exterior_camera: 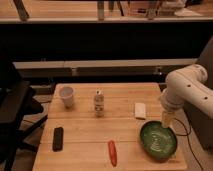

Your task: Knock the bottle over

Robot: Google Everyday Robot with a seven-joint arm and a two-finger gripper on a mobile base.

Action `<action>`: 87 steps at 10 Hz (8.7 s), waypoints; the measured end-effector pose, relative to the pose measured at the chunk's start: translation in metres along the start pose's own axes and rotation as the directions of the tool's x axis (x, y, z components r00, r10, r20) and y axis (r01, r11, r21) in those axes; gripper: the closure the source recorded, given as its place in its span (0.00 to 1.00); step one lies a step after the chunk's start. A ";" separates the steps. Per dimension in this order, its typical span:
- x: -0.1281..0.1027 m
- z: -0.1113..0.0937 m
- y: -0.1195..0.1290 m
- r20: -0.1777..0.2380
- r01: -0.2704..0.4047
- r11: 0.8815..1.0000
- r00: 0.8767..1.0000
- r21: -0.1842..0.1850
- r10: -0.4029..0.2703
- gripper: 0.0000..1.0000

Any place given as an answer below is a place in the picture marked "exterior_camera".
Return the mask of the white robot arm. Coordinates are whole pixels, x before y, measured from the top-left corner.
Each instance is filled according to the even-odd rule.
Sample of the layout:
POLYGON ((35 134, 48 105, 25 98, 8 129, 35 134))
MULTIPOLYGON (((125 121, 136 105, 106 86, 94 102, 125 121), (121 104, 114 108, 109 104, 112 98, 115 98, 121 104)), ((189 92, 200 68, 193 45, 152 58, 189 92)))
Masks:
POLYGON ((185 101, 213 119, 213 90, 204 85, 207 79, 207 70, 199 64, 174 70, 166 76, 167 87, 159 97, 164 128, 171 125, 175 112, 183 107, 185 101))

